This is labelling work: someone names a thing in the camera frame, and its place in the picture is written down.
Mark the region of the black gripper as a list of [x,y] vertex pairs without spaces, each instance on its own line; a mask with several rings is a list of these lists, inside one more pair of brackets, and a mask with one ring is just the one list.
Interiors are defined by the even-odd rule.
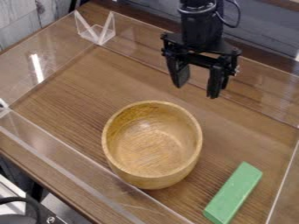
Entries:
[[[224,19],[224,2],[237,10],[237,21]],[[236,28],[240,8],[236,0],[180,0],[181,32],[161,34],[161,55],[165,58],[172,84],[180,88],[191,78],[189,65],[209,69],[207,96],[215,99],[237,71],[240,50],[221,37],[223,26]]]

